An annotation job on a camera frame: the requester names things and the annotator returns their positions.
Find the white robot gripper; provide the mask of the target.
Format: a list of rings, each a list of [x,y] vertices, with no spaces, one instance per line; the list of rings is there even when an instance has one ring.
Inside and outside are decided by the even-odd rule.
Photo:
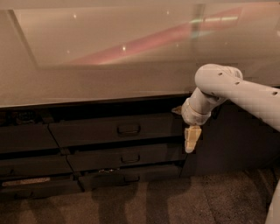
[[[190,127],[185,128],[185,152],[192,153],[195,149],[195,146],[200,138],[202,129],[201,125],[203,125],[208,118],[211,116],[210,112],[201,114],[197,112],[190,103],[190,99],[187,98],[183,103],[182,107],[177,106],[171,110],[172,113],[177,115],[182,115],[184,122]]]

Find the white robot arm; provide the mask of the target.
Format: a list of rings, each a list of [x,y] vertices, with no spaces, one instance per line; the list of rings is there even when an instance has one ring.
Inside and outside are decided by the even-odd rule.
[[[196,88],[172,110],[186,127],[185,175],[263,167],[279,159],[280,92],[243,79],[232,66],[206,64]]]

